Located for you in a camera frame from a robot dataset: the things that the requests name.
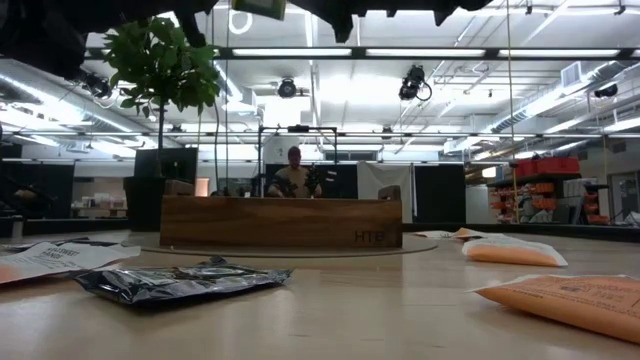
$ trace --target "security camera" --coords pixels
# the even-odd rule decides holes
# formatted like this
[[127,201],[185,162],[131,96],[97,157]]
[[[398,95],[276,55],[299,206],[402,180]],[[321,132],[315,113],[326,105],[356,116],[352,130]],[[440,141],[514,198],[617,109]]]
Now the security camera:
[[278,96],[283,99],[290,99],[296,96],[297,91],[298,89],[296,84],[293,83],[293,79],[286,78],[282,80],[280,87],[278,87]]

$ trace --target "man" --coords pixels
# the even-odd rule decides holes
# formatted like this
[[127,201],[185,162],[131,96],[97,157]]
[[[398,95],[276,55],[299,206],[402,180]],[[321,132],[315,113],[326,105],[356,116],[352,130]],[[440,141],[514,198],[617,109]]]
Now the man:
[[[292,146],[287,153],[287,157],[289,158],[289,166],[278,170],[275,176],[284,180],[288,180],[291,182],[291,184],[296,186],[293,191],[296,198],[310,198],[311,194],[309,193],[309,189],[304,186],[304,183],[307,180],[307,174],[309,174],[309,170],[300,166],[300,160],[302,159],[300,148],[298,148],[297,146]],[[275,184],[269,187],[269,195],[276,197],[285,197],[285,195],[283,194],[283,189],[279,189]],[[320,197],[320,195],[322,195],[322,188],[320,188],[320,185],[318,185],[316,186],[313,196]]]

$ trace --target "packet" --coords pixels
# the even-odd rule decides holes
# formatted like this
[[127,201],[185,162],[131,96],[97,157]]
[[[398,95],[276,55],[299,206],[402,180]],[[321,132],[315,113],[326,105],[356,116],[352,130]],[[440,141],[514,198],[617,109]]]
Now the packet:
[[0,284],[44,275],[91,270],[118,260],[140,255],[140,247],[92,246],[42,242],[27,250],[0,256]]
[[506,264],[567,266],[567,261],[553,247],[508,236],[471,240],[462,253],[474,261]]
[[[60,246],[63,244],[68,244],[68,243],[74,243],[74,244],[88,244],[91,246],[113,246],[116,245],[117,243],[114,242],[106,242],[106,241],[93,241],[91,239],[89,239],[88,237],[80,237],[80,238],[74,238],[74,239],[68,239],[68,240],[55,240],[55,241],[47,241],[49,244],[53,244],[56,246]],[[32,248],[34,245],[37,245],[39,243],[27,243],[27,244],[6,244],[6,245],[0,245],[0,251],[3,252],[21,252],[21,251],[25,251],[27,249]]]
[[640,280],[528,275],[471,290],[500,304],[640,344]]
[[75,278],[87,291],[121,304],[147,304],[282,284],[292,270],[258,270],[216,256],[187,267],[92,271]]
[[418,231],[413,233],[416,236],[422,236],[429,239],[449,239],[453,236],[453,233],[448,231],[434,230],[434,231]]

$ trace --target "tree trunk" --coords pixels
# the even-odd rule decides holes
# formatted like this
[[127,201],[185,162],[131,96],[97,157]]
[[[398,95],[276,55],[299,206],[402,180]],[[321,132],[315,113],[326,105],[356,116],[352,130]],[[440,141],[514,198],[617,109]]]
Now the tree trunk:
[[160,98],[160,116],[158,118],[158,152],[156,154],[156,176],[162,176],[162,141],[164,140],[164,99]]

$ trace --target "light wooden table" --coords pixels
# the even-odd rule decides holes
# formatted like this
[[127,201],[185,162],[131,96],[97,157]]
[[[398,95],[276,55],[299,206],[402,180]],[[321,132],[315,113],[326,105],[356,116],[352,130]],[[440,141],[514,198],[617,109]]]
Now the light wooden table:
[[[569,267],[467,262],[455,240],[443,240],[433,251],[385,257],[234,258],[229,260],[296,271],[283,287],[156,314],[100,299],[73,281],[4,286],[0,359],[640,359],[640,345],[464,292],[525,274],[640,277],[640,245],[518,237],[554,246]],[[143,253],[126,265],[204,259]]]

